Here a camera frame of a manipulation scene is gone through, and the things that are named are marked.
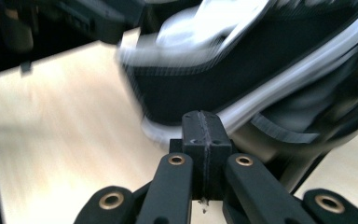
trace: shoe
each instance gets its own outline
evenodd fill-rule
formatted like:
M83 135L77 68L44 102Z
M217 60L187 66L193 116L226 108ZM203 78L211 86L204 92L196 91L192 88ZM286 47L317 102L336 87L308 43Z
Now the shoe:
M160 23L158 29L145 25L135 47L118 49L145 113L143 129L156 141L180 138L181 117L193 110L217 114L233 133L358 54L357 0L260 1L250 20L219 25L211 38L196 38L197 30L189 28L184 36L190 38L175 45L172 39L181 33L170 27L197 23L204 2L150 4L155 16L146 21Z

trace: light wood surface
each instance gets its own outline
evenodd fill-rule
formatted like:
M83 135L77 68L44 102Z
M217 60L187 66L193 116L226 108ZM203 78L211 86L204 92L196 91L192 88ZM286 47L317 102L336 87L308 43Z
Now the light wood surface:
M167 149L142 133L142 114L115 51L95 42L34 62L31 73L0 73L6 223L73 223L98 189L134 191L153 178ZM327 185L358 205L358 137L345 148L332 153L298 195ZM203 215L194 202L192 213L192 223L225 223L221 203Z

